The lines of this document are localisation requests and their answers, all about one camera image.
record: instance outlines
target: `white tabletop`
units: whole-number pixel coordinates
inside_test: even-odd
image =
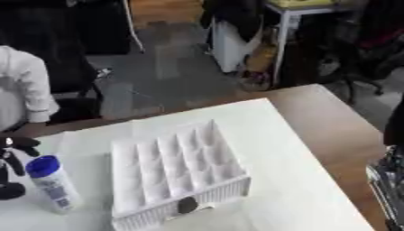
[[[161,230],[372,230],[266,99],[43,137],[41,152],[60,157],[86,204],[65,216],[53,214],[30,180],[19,178],[27,195],[0,202],[0,230],[113,230],[110,142],[212,118],[252,176],[250,195],[169,221]]]

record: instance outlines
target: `desk leg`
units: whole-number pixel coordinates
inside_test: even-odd
[[[285,52],[286,41],[288,39],[288,29],[290,22],[290,12],[285,11],[280,18],[280,30],[278,34],[278,52],[275,62],[275,70],[273,75],[273,86],[277,86],[280,83],[280,66],[283,60],[283,54]]]
[[[130,5],[128,4],[128,2],[130,0],[122,0],[122,1],[124,3],[124,10],[126,12],[126,20],[128,21],[128,24],[129,24],[129,32],[131,33],[131,36],[134,38],[134,41],[136,42],[137,46],[139,47],[139,50],[141,51],[141,53],[144,53],[143,44],[142,44],[141,40],[139,39],[139,37],[137,36],[136,32],[134,31],[132,11],[131,11]]]

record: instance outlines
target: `white box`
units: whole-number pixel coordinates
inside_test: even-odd
[[[194,206],[201,209],[246,196],[250,188],[250,177],[214,121],[142,140],[115,141],[112,159],[117,231],[157,226],[181,216],[183,199],[196,201]]]

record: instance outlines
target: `chair backrest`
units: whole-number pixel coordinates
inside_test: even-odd
[[[8,45],[45,61],[52,93],[89,88],[96,71],[87,63],[68,8],[15,7],[0,14],[0,31]]]
[[[363,11],[358,42],[371,48],[396,39],[404,32],[404,1],[369,0]]]

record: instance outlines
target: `blue cap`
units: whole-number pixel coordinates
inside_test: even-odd
[[[27,163],[25,170],[30,174],[31,178],[41,178],[51,175],[59,167],[60,163],[56,156],[43,155]]]

